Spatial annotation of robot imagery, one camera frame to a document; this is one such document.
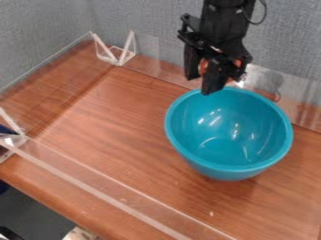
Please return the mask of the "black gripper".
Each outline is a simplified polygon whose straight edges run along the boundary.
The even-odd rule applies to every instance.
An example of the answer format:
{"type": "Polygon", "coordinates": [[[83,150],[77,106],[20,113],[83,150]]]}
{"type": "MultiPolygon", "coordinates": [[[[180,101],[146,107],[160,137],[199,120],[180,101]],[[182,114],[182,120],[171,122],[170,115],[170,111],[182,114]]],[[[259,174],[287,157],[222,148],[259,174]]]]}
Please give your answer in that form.
{"type": "Polygon", "coordinates": [[[253,0],[203,0],[199,17],[180,16],[178,38],[184,42],[184,74],[187,80],[201,77],[198,66],[209,60],[202,77],[205,96],[221,91],[229,77],[237,82],[251,62],[243,45],[250,27],[253,0]]]}

